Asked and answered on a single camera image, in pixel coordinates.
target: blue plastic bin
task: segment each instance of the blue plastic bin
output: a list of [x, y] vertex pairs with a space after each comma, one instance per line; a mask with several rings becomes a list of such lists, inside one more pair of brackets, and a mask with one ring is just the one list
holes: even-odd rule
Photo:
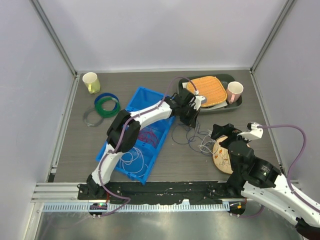
[[[156, 104], [158, 101], [162, 99], [163, 96], [164, 95], [162, 93], [140, 86], [138, 87], [137, 91], [133, 95], [133, 98], [131, 99], [131, 101], [125, 109], [128, 112], [134, 112], [141, 109], [145, 109]], [[129, 165], [121, 164], [121, 161], [119, 161], [115, 169], [127, 175], [129, 179], [138, 180], [143, 185], [145, 185], [152, 171], [152, 168], [155, 165], [157, 156], [166, 140], [169, 129], [171, 125], [174, 123], [174, 120], [175, 118], [171, 117], [169, 119], [160, 120], [149, 125], [148, 127], [152, 129], [153, 133], [156, 135], [158, 139], [157, 145], [154, 147], [149, 143], [137, 140], [134, 146], [141, 151], [143, 159], [141, 156], [139, 156], [135, 161], [133, 161]], [[96, 156], [95, 159], [98, 162], [100, 162], [105, 152], [106, 146], [107, 142], [104, 143], [99, 154]], [[133, 155], [134, 159], [137, 157], [136, 150], [131, 149], [129, 152]], [[129, 161], [131, 158], [131, 155], [128, 153], [122, 156], [122, 159], [124, 161]]]

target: gray wooden tabletop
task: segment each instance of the gray wooden tabletop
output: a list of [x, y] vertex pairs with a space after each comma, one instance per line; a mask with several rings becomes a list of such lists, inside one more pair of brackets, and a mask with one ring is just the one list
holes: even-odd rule
[[[225, 125], [231, 123], [244, 131], [248, 122], [265, 124], [248, 70], [101, 73], [98, 74], [98, 77], [101, 83], [100, 93], [115, 94], [119, 98], [122, 108], [125, 108], [139, 86], [164, 93], [174, 77], [214, 76], [216, 74], [229, 74], [243, 84], [243, 103], [239, 109], [233, 112], [200, 115], [198, 117], [201, 125], [200, 130], [212, 130], [213, 124]], [[176, 91], [177, 84], [178, 82], [174, 84], [170, 93]], [[98, 165], [95, 160], [96, 155], [103, 146], [107, 138], [106, 132], [114, 119], [114, 117], [107, 118], [97, 127], [88, 127], [84, 124], [83, 114], [88, 108], [94, 106], [94, 100], [98, 94], [89, 94], [82, 78], [80, 78], [58, 162], [55, 182], [85, 182], [88, 175]], [[88, 119], [94, 122], [99, 119], [99, 116], [93, 112]], [[229, 175], [220, 172], [215, 167], [211, 156], [195, 152], [188, 145], [176, 144], [171, 137], [172, 129], [171, 127], [156, 159], [152, 173], [148, 178], [149, 182], [226, 181], [228, 179]], [[182, 127], [177, 127], [173, 136], [177, 142], [185, 143], [187, 141], [186, 131]], [[192, 146], [197, 148], [200, 142], [200, 140], [193, 142]], [[257, 157], [278, 166], [267, 131], [264, 131], [262, 139], [251, 142], [250, 146], [254, 149]], [[130, 180], [127, 176], [114, 171], [111, 181], [126, 182]]]

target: gray floor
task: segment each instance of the gray floor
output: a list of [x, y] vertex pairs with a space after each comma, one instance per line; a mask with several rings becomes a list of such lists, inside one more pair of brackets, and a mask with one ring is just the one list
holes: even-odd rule
[[[184, 72], [130, 72], [98, 74], [101, 83], [101, 93], [113, 93], [120, 99], [124, 108], [129, 103], [137, 87], [164, 93], [170, 80], [177, 76], [201, 76], [215, 74], [230, 74], [244, 86], [242, 106], [234, 112], [200, 115], [198, 121], [201, 130], [212, 130], [213, 124], [234, 124], [245, 130], [248, 122], [265, 124], [265, 120], [258, 102], [248, 70], [233, 71], [184, 71]], [[98, 127], [87, 127], [83, 122], [84, 112], [94, 106], [97, 94], [91, 95], [79, 82], [71, 116], [65, 134], [63, 147], [56, 171], [55, 182], [85, 182], [88, 175], [96, 168], [95, 157], [106, 140], [106, 132], [113, 118], [105, 119]], [[94, 112], [89, 120], [96, 120]], [[174, 138], [179, 142], [186, 142], [186, 132], [177, 127]], [[263, 138], [250, 143], [256, 156], [278, 165], [276, 155], [267, 131]], [[148, 181], [226, 181], [228, 175], [221, 173], [213, 164], [210, 156], [194, 152], [188, 145], [174, 143], [171, 134], [168, 135], [163, 148], [156, 160]], [[125, 182], [129, 179], [119, 172], [113, 172], [111, 181]]]
[[[248, 202], [245, 215], [260, 209]], [[302, 240], [293, 225], [264, 209], [255, 218], [227, 212], [127, 212], [82, 219], [87, 212], [44, 212], [37, 240]]]

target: black tray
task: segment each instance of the black tray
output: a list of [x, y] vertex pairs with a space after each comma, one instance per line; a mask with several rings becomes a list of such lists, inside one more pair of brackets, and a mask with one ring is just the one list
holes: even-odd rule
[[[193, 76], [193, 77], [189, 77], [190, 80], [192, 79], [198, 79], [201, 77], [206, 77], [208, 75], [204, 75], [204, 76]], [[217, 74], [214, 75], [215, 77], [217, 77], [220, 82], [222, 83], [224, 89], [226, 90], [228, 87], [228, 84], [231, 82], [234, 82], [235, 79], [230, 76], [229, 74]], [[182, 83], [186, 83], [188, 82], [188, 80], [185, 79], [181, 79], [178, 83], [178, 92], [179, 90], [183, 89], [182, 87]], [[242, 96], [239, 97], [239, 99], [237, 101], [235, 101], [232, 104], [229, 104], [227, 102], [227, 106], [222, 107], [222, 108], [218, 108], [218, 109], [210, 109], [210, 107], [201, 107], [201, 111], [200, 114], [215, 114], [215, 113], [225, 113], [225, 112], [230, 112], [230, 111], [234, 111], [236, 109], [238, 109], [242, 104]]]

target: white ruler strip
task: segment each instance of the white ruler strip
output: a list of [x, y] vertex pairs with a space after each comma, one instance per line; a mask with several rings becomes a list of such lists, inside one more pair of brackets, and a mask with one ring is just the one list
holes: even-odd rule
[[[48, 202], [45, 203], [42, 212], [86, 212], [90, 210], [93, 202]], [[110, 212], [120, 205], [108, 204], [108, 210], [90, 210], [90, 212]], [[119, 213], [128, 212], [204, 212], [204, 211], [229, 211], [228, 201], [222, 204], [190, 205], [189, 200], [185, 199], [181, 204], [173, 205], [149, 205], [128, 204], [118, 210]]]

